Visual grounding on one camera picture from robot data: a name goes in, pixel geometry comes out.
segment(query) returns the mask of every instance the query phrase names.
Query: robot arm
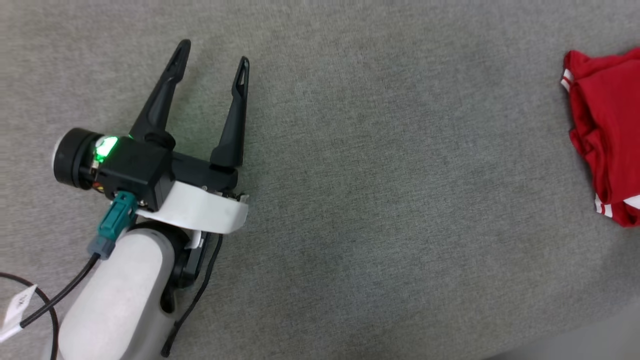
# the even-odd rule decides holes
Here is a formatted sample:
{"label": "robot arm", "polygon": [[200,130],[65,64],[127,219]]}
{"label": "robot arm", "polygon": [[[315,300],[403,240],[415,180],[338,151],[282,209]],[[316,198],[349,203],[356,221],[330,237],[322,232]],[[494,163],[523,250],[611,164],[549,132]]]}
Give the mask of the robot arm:
{"label": "robot arm", "polygon": [[[243,162],[249,61],[240,60],[220,143],[209,161],[200,160],[174,152],[175,140],[165,130],[190,48],[189,40],[180,42],[129,136],[76,128],[54,152],[56,179],[113,200],[113,213],[102,225],[119,224],[111,233],[99,228],[103,261],[62,323],[64,360],[157,358],[181,324],[174,290],[193,284],[212,233],[231,233],[244,224],[246,196],[232,190]],[[125,193],[134,200],[118,208],[116,197]],[[135,225],[136,215],[151,221]],[[90,245],[91,253],[95,249]]]}

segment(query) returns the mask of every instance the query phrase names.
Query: teal connector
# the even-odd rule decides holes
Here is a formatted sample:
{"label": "teal connector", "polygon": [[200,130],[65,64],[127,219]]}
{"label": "teal connector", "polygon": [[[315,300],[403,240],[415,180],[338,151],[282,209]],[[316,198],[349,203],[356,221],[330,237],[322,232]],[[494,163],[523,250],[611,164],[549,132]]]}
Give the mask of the teal connector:
{"label": "teal connector", "polygon": [[104,215],[98,226],[98,235],[87,247],[89,255],[98,254],[102,260],[109,259],[116,247],[116,239],[133,222],[137,209],[138,201],[135,195],[130,192],[118,192],[107,215]]}
{"label": "teal connector", "polygon": [[137,209],[138,201],[135,195],[130,192],[118,192],[98,226],[98,236],[116,241],[122,230],[133,222]]}

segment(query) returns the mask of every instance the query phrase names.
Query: green led light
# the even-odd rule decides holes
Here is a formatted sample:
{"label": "green led light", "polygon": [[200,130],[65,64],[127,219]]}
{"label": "green led light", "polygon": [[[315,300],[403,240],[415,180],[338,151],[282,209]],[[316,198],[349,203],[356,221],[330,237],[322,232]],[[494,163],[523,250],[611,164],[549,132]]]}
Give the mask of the green led light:
{"label": "green led light", "polygon": [[117,136],[109,136],[104,138],[100,145],[95,147],[95,161],[102,163],[109,156],[109,153],[118,142]]}

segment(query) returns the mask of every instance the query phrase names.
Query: gray carpet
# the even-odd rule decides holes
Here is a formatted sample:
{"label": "gray carpet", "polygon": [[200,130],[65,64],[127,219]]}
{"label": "gray carpet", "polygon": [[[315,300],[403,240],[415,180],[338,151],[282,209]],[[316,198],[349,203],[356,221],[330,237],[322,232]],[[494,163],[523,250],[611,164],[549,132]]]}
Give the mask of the gray carpet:
{"label": "gray carpet", "polygon": [[640,302],[602,322],[535,341],[487,360],[640,359]]}
{"label": "gray carpet", "polygon": [[[50,295],[86,261],[108,208],[53,179],[57,138],[126,134],[190,38],[168,130],[178,151],[207,158],[249,57],[238,189],[250,214],[174,359],[479,359],[640,300],[640,229],[593,211],[558,83],[570,49],[639,44],[634,2],[5,1],[0,13],[0,271]],[[3,301],[20,288],[0,286]],[[48,321],[0,357],[46,352]]]}

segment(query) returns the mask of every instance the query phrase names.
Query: red cloth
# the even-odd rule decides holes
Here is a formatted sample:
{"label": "red cloth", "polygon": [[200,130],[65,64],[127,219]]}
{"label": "red cloth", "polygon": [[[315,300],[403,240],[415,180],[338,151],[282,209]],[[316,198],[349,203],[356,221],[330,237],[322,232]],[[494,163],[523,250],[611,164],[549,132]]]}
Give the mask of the red cloth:
{"label": "red cloth", "polygon": [[593,187],[612,204],[622,226],[640,225],[640,209],[623,201],[640,195],[640,47],[623,56],[564,57],[575,129],[570,138],[587,161]]}

